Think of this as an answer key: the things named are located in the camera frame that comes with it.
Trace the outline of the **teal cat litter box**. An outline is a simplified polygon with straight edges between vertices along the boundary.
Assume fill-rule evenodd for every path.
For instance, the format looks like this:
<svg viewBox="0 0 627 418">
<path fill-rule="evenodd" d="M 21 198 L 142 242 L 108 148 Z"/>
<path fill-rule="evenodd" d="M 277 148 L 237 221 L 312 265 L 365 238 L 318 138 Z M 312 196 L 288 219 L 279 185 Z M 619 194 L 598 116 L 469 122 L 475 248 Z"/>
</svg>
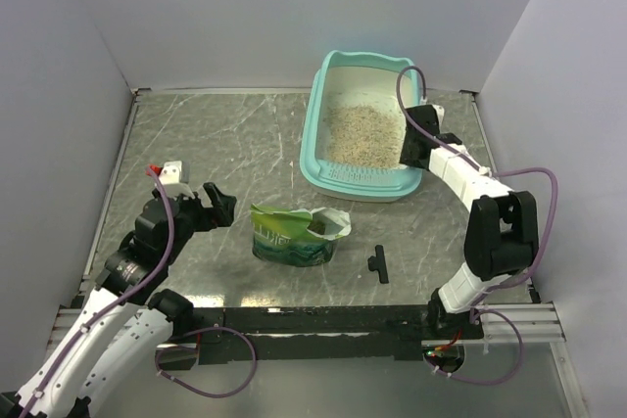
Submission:
<svg viewBox="0 0 627 418">
<path fill-rule="evenodd" d="M 334 106 L 372 106 L 391 114 L 401 127 L 403 145 L 402 108 L 426 102 L 425 84 L 413 66 L 409 58 L 372 52 L 333 50 L 326 55 L 313 79 L 300 152 L 300 170 L 317 192 L 343 200 L 390 203 L 419 187 L 422 170 L 400 164 L 400 159 L 396 168 L 368 168 L 331 162 L 324 153 L 329 131 L 323 119 Z"/>
</svg>

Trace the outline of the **green cat litter bag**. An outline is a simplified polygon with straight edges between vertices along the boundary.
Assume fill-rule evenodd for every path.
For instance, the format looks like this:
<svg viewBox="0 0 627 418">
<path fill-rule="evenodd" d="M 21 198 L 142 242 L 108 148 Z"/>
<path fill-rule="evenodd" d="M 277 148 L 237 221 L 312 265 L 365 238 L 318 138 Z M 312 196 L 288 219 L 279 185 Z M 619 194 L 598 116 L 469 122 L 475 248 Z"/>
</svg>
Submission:
<svg viewBox="0 0 627 418">
<path fill-rule="evenodd" d="M 279 209 L 251 205 L 252 253 L 260 260 L 295 267 L 329 262 L 338 241 L 352 232 L 350 215 L 339 209 Z"/>
</svg>

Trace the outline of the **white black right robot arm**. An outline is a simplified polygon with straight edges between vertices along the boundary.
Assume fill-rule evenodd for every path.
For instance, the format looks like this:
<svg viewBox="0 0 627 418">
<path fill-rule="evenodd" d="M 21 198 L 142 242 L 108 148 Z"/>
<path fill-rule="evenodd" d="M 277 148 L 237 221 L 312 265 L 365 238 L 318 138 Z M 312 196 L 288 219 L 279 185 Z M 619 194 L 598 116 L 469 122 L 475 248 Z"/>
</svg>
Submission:
<svg viewBox="0 0 627 418">
<path fill-rule="evenodd" d="M 530 267 L 539 251 L 535 198 L 514 191 L 480 164 L 453 133 L 440 131 L 443 109 L 402 108 L 406 132 L 400 163 L 439 178 L 468 210 L 463 262 L 427 305 L 432 334 L 449 338 L 470 311 L 504 282 Z"/>
</svg>

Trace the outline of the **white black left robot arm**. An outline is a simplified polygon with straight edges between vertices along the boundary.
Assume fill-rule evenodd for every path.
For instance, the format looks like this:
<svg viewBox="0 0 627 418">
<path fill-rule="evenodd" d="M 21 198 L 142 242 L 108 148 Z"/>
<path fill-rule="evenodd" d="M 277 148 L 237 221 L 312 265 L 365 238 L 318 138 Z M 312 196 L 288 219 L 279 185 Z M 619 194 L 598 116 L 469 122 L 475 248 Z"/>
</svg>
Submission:
<svg viewBox="0 0 627 418">
<path fill-rule="evenodd" d="M 17 391 L 12 417 L 89 417 L 141 358 L 192 333 L 194 306 L 160 285 L 192 236 L 233 223 L 236 198 L 207 182 L 211 206 L 188 184 L 158 179 L 134 228 L 111 254 L 70 330 Z"/>
</svg>

